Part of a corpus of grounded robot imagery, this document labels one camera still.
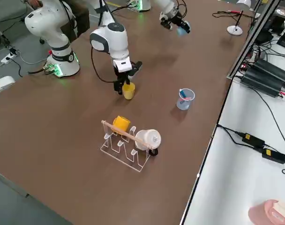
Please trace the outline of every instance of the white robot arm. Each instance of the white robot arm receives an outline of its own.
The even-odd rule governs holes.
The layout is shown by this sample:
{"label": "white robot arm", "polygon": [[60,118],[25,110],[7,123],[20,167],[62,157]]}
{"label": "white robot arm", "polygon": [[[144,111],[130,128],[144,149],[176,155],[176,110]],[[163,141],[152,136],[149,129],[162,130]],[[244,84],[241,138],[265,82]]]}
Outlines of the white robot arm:
{"label": "white robot arm", "polygon": [[[172,0],[155,0],[162,9],[161,25],[170,29],[170,23],[181,27],[186,33],[190,32],[188,22],[182,20],[183,16]],[[114,89],[122,94],[124,82],[129,83],[129,78],[141,66],[141,62],[131,63],[128,51],[128,38],[125,27],[115,21],[106,2],[93,0],[92,6],[100,14],[100,27],[90,34],[90,43],[99,52],[110,54],[117,81],[114,82]]]}
{"label": "white robot arm", "polygon": [[58,77],[74,75],[80,66],[67,36],[60,29],[74,15],[61,0],[41,1],[43,7],[26,16],[26,27],[32,34],[46,40],[51,47],[52,54],[47,59],[50,71]]}

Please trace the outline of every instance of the yellow cup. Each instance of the yellow cup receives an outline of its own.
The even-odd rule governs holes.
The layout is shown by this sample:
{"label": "yellow cup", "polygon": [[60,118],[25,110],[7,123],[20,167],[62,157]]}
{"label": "yellow cup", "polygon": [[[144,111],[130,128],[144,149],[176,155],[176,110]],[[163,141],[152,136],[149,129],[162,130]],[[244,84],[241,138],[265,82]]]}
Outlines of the yellow cup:
{"label": "yellow cup", "polygon": [[118,116],[117,118],[114,119],[113,121],[113,125],[119,129],[121,129],[122,131],[125,131],[127,132],[127,129],[130,125],[130,121],[127,120],[125,117],[122,117],[122,116]]}
{"label": "yellow cup", "polygon": [[135,84],[133,84],[132,82],[130,82],[130,84],[124,83],[122,90],[123,90],[123,95],[125,99],[130,100],[134,96]]}

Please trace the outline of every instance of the clear acrylic stand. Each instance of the clear acrylic stand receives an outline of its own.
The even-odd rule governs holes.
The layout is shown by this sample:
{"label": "clear acrylic stand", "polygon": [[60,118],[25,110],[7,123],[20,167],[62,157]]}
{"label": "clear acrylic stand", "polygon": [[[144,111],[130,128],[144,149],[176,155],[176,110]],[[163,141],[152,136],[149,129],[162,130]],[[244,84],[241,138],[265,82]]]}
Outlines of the clear acrylic stand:
{"label": "clear acrylic stand", "polygon": [[[138,172],[142,171],[143,167],[146,165],[150,157],[149,150],[142,152],[140,150],[132,149],[130,153],[127,153],[125,143],[129,143],[130,139],[122,135],[119,135],[118,133],[113,132],[113,131],[110,131],[110,134],[109,134],[108,127],[104,124],[103,124],[103,128],[105,132],[105,135],[104,135],[105,142],[100,148],[101,151],[113,157],[114,159],[118,160],[119,162],[129,166],[131,169],[134,169],[135,171],[138,171]],[[129,133],[132,136],[135,136],[135,130],[136,130],[136,127],[133,126],[131,127]],[[113,140],[112,140],[113,136],[121,138],[121,140],[118,141],[116,146],[113,145]],[[120,158],[118,158],[120,154],[123,154],[125,156],[125,160],[121,160]],[[139,158],[141,158],[139,157],[140,154],[145,154],[144,163],[140,163],[141,161],[139,160]]]}

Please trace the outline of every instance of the acrylic cup rack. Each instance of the acrylic cup rack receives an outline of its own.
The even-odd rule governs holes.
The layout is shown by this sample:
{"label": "acrylic cup rack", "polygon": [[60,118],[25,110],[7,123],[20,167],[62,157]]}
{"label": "acrylic cup rack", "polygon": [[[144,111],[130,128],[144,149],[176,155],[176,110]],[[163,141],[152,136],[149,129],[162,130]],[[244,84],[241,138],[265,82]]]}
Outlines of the acrylic cup rack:
{"label": "acrylic cup rack", "polygon": [[[131,127],[129,133],[127,133],[104,120],[101,122],[105,132],[105,142],[100,148],[101,151],[135,171],[140,172],[146,165],[149,157],[158,154],[158,149],[154,149],[143,140],[135,137],[136,127]],[[135,142],[144,145],[147,147],[147,150],[135,150]]]}

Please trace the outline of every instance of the brown table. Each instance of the brown table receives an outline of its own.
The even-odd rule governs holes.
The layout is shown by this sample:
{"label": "brown table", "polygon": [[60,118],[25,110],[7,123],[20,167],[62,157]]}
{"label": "brown table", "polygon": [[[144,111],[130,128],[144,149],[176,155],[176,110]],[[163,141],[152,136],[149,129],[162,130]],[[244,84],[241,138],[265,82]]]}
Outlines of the brown table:
{"label": "brown table", "polygon": [[[236,9],[216,0],[187,1],[190,35],[159,25],[158,11],[119,12],[132,61],[143,68],[127,101],[96,77],[89,32],[73,43],[79,74],[58,79],[34,75],[0,94],[0,173],[77,225],[175,225],[199,171],[229,83],[226,75],[244,35],[226,32],[232,18],[213,12]],[[110,57],[95,52],[97,70],[114,79]],[[195,91],[189,111],[176,108],[179,88]],[[117,115],[138,129],[161,133],[159,155],[141,173],[102,153],[101,120]]]}

